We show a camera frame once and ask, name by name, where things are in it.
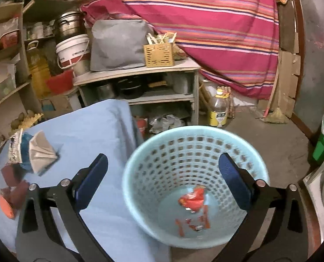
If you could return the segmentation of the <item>maroon scouring pad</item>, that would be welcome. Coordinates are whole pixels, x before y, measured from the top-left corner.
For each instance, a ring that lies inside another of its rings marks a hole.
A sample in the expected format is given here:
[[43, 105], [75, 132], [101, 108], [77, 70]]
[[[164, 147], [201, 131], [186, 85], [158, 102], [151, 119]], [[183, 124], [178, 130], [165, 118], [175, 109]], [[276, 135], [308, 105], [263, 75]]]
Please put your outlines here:
[[23, 169], [19, 164], [7, 164], [1, 169], [1, 174], [9, 187], [16, 187], [23, 178]]
[[10, 193], [10, 204], [13, 209], [20, 209], [23, 206], [30, 183], [23, 180]]

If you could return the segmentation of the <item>steel cooking pot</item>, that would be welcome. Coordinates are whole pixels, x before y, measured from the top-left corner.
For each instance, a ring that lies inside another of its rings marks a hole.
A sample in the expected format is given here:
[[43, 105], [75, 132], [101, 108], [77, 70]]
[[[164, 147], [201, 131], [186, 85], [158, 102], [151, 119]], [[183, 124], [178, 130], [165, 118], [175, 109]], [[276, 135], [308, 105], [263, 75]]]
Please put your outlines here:
[[54, 36], [56, 44], [81, 34], [86, 34], [85, 20], [86, 12], [70, 11], [63, 13], [54, 22]]

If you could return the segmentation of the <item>yellow egg tray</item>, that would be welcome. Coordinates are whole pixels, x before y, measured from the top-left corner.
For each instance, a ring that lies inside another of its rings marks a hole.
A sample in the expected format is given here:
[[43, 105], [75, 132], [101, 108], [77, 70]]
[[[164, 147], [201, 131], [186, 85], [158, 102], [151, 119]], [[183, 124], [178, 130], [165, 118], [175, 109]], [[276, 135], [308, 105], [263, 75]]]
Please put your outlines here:
[[37, 125], [44, 118], [43, 114], [35, 114], [33, 117], [25, 117], [25, 119], [21, 122], [21, 124], [16, 128], [12, 129], [9, 133], [9, 136], [16, 133], [21, 129], [29, 129], [35, 125]]

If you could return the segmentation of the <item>cardboard box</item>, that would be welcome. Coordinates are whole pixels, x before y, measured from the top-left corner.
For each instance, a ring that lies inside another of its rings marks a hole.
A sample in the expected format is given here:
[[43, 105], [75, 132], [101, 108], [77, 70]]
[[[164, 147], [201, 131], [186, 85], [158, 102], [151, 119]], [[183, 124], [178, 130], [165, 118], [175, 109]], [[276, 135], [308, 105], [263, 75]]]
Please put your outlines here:
[[82, 108], [80, 100], [79, 88], [73, 87], [70, 91], [42, 99], [42, 113], [46, 120], [71, 113]]

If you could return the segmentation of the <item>red plastic basin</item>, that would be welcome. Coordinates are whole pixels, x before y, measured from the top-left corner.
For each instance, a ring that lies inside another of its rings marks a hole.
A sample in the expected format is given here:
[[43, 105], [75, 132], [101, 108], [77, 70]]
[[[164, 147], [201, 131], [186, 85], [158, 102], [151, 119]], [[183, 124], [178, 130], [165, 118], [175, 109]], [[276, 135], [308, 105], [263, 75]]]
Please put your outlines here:
[[49, 78], [46, 84], [54, 95], [59, 95], [73, 88], [73, 77], [72, 70], [65, 70], [61, 74]]

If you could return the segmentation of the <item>yellow utensil holder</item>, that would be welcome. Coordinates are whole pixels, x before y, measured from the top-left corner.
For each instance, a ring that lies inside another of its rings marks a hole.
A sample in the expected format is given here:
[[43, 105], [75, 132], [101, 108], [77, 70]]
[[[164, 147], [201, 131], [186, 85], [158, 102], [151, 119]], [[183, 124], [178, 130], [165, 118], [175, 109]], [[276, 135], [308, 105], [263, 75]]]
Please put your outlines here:
[[144, 45], [144, 56], [147, 67], [174, 66], [173, 46], [171, 43]]

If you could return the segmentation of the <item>red wrapper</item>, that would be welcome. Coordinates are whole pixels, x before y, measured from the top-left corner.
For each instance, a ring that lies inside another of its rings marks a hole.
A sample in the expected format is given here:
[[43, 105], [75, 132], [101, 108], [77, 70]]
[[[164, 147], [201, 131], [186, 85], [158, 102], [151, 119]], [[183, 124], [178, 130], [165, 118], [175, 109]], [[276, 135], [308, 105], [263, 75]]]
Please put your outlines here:
[[196, 186], [192, 192], [189, 192], [185, 195], [182, 195], [178, 199], [180, 206], [183, 206], [185, 209], [188, 209], [192, 212], [199, 212], [205, 202], [205, 187]]

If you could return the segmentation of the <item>wooden wall shelf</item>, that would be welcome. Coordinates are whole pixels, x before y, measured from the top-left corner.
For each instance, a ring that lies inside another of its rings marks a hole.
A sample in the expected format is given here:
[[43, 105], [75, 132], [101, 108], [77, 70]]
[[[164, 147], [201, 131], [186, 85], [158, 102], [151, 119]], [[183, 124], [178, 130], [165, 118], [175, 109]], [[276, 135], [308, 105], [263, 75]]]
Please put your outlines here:
[[[50, 21], [48, 6], [24, 19], [27, 8], [21, 2], [0, 5], [0, 134], [9, 134], [28, 112], [42, 114], [42, 106], [31, 85], [23, 26]], [[55, 60], [54, 37], [41, 38], [38, 49], [49, 61]]]

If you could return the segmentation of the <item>black white snack bag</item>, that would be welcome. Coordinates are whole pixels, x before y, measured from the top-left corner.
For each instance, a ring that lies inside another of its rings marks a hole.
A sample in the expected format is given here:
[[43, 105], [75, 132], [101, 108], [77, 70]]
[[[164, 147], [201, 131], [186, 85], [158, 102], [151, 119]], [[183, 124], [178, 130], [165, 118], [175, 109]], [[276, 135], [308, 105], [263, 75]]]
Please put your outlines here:
[[34, 174], [41, 174], [58, 159], [58, 153], [50, 144], [43, 131], [34, 135], [16, 131], [10, 137], [9, 162]]

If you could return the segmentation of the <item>red striped curtain cloth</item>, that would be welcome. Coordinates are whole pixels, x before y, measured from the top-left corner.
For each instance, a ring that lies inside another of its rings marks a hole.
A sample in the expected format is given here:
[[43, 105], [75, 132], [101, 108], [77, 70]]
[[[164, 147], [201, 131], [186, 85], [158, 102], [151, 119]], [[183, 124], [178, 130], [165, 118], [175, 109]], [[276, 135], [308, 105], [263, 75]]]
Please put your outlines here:
[[250, 98], [268, 99], [279, 52], [275, 0], [94, 0], [87, 22], [142, 19], [176, 44], [209, 80]]

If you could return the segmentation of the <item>white plastic bucket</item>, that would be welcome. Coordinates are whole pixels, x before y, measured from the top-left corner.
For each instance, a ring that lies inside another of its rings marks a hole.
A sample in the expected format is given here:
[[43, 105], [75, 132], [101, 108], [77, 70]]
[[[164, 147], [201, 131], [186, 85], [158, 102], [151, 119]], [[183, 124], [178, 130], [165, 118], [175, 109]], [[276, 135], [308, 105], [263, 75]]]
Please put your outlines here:
[[67, 38], [56, 45], [57, 63], [62, 70], [73, 70], [75, 76], [90, 72], [91, 47], [87, 34]]

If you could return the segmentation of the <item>light blue plastic basket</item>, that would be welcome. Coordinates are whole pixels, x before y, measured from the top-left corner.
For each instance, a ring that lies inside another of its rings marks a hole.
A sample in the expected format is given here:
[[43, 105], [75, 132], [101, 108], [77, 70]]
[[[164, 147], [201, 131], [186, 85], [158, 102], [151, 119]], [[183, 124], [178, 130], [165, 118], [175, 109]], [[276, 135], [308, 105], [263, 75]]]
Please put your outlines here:
[[[145, 233], [173, 247], [201, 249], [227, 243], [246, 212], [239, 208], [220, 171], [227, 153], [254, 179], [269, 180], [257, 150], [219, 128], [188, 126], [159, 133], [141, 144], [125, 166], [122, 188], [126, 206]], [[210, 226], [179, 198], [203, 186]]]

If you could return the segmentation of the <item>grey cloth covered appliance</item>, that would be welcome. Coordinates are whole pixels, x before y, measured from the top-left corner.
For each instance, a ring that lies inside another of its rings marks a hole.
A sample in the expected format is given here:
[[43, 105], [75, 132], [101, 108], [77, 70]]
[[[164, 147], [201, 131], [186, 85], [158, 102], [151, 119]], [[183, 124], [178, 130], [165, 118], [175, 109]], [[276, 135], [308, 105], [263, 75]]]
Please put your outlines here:
[[144, 20], [97, 20], [91, 32], [93, 72], [145, 66], [144, 46], [153, 28]]

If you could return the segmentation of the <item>orange carrot piece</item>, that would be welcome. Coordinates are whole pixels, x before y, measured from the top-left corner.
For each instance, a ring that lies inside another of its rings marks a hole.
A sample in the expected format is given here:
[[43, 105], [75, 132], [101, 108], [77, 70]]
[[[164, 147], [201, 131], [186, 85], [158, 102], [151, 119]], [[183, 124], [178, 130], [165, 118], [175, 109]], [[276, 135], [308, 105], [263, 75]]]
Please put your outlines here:
[[0, 195], [0, 208], [3, 212], [3, 214], [9, 218], [9, 219], [14, 219], [15, 218], [15, 213], [14, 209], [11, 207], [9, 202], [2, 196]]

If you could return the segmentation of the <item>oil bottle on floor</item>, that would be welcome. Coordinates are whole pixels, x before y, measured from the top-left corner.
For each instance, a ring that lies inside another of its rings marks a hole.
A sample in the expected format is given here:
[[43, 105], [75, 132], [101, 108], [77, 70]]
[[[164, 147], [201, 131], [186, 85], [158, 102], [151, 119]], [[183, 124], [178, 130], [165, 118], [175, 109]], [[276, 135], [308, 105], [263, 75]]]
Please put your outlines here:
[[226, 93], [221, 87], [218, 87], [216, 94], [209, 100], [210, 126], [221, 128], [226, 124], [230, 107], [229, 96], [229, 93]]

